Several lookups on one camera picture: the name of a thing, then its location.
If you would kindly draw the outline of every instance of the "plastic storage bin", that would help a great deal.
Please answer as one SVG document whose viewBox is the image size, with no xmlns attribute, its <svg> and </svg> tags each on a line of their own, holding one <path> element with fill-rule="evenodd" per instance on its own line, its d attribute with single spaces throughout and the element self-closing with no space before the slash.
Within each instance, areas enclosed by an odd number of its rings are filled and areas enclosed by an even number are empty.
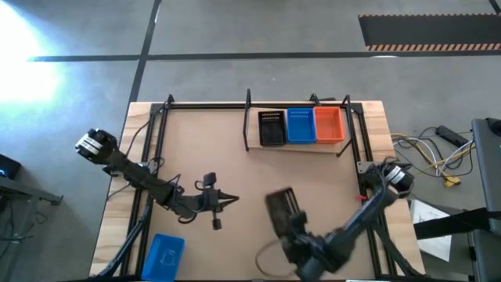
<svg viewBox="0 0 501 282">
<path fill-rule="evenodd" d="M 283 110 L 260 111 L 258 120 L 261 146 L 282 146 L 287 143 Z"/>
<path fill-rule="evenodd" d="M 291 144 L 316 142 L 313 108 L 287 109 L 287 136 Z"/>
<path fill-rule="evenodd" d="M 174 281 L 184 247 L 182 238 L 155 234 L 141 278 L 154 282 Z"/>
<path fill-rule="evenodd" d="M 317 143 L 344 140 L 343 118 L 339 107 L 314 107 Z"/>
</svg>

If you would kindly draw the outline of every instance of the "black and orange striped mat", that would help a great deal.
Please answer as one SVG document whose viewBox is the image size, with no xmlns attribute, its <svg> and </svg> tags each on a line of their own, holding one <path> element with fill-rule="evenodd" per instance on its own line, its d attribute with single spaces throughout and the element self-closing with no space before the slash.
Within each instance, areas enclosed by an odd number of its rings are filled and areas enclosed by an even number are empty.
<svg viewBox="0 0 501 282">
<path fill-rule="evenodd" d="M 501 14 L 360 15 L 369 51 L 501 50 Z"/>
</svg>

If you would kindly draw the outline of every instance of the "orange bin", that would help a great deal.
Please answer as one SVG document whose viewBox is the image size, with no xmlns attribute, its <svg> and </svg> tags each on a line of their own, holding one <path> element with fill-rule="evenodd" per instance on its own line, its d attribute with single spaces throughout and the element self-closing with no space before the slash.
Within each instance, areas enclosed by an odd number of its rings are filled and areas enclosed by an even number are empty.
<svg viewBox="0 0 501 282">
<path fill-rule="evenodd" d="M 338 143 L 344 140 L 340 107 L 314 107 L 316 142 Z"/>
</svg>

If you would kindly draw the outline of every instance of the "gray metal stand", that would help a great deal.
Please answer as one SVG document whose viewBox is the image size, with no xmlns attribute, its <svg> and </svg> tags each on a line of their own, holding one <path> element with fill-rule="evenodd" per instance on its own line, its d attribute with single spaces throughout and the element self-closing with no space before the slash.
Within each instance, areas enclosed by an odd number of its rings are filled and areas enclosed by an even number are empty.
<svg viewBox="0 0 501 282">
<path fill-rule="evenodd" d="M 4 177 L 0 177 L 0 191 L 5 192 L 8 195 L 10 198 L 9 201 L 19 199 L 27 202 L 24 213 L 20 218 L 20 223 L 17 224 L 13 231 L 14 238 L 24 238 L 27 236 L 32 225 L 34 224 L 35 217 L 37 216 L 37 205 L 39 201 L 45 200 L 50 202 L 51 205 L 59 205 L 63 199 L 63 196 L 58 197 L 52 193 L 26 186 L 22 183 L 18 183 Z M 21 243 L 19 241 L 9 242 L 7 248 L 9 248 L 9 252 L 12 256 L 9 261 L 2 266 L 2 268 L 5 269 L 5 272 L 1 273 L 0 271 L 0 281 L 10 280 L 17 260 L 20 257 L 20 247 Z"/>
</svg>

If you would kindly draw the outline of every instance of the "blue plastic container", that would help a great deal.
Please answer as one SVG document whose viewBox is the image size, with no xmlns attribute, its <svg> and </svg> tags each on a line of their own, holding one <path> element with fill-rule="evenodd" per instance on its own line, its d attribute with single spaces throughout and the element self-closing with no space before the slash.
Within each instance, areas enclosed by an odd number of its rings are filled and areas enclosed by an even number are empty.
<svg viewBox="0 0 501 282">
<path fill-rule="evenodd" d="M 316 142 L 313 108 L 287 109 L 287 138 L 291 144 Z"/>
<path fill-rule="evenodd" d="M 141 279 L 154 282 L 172 282 L 178 272 L 185 241 L 182 238 L 155 234 Z"/>
</svg>

